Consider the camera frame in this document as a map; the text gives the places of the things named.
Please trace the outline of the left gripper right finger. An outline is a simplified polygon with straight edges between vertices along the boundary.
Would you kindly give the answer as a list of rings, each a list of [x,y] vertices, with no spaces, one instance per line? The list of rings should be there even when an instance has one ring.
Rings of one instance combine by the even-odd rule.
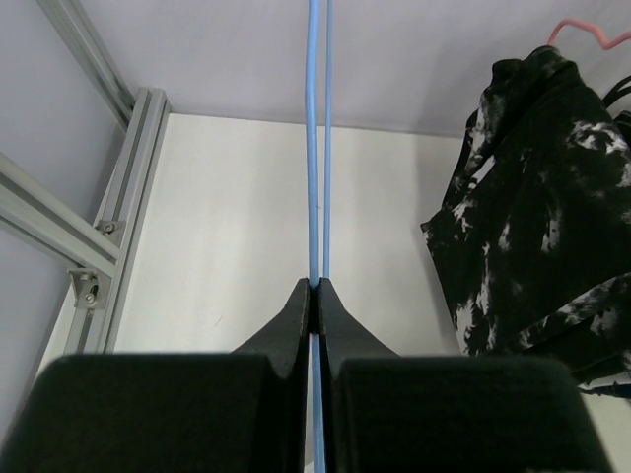
[[[318,291],[331,472],[607,472],[574,380],[533,357],[402,357]]]

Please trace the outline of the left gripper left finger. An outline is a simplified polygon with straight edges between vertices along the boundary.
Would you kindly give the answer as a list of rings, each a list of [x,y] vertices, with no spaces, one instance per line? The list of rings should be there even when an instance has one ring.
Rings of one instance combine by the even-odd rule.
[[[311,289],[228,354],[72,355],[37,378],[5,472],[300,472]]]

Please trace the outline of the light blue hanger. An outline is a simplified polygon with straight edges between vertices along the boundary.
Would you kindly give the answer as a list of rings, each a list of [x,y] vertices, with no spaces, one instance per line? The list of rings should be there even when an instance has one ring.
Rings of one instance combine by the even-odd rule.
[[[310,354],[313,392],[313,446],[314,471],[325,473],[325,429],[323,408],[323,386],[319,339],[319,311],[317,289],[319,276],[319,173],[318,173],[318,46],[319,46],[320,3],[308,2],[308,29],[305,73],[305,113],[307,138],[308,178],[308,256],[310,285]]]

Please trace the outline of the black white patterned trousers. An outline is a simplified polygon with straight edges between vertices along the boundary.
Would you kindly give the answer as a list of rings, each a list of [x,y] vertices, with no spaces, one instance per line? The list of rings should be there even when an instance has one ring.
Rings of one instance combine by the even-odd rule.
[[[461,351],[630,395],[630,116],[552,46],[492,67],[422,225]]]

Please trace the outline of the pink hanger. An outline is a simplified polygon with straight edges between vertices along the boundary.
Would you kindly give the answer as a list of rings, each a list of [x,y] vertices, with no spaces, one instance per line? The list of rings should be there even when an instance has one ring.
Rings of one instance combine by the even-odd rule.
[[[561,20],[554,27],[546,44],[549,46],[553,46],[557,40],[558,35],[560,35],[561,31],[564,28],[574,28],[578,31],[592,35],[602,50],[611,50],[631,39],[630,31],[624,32],[614,38],[608,38],[604,31],[598,25],[574,18],[566,18]]]

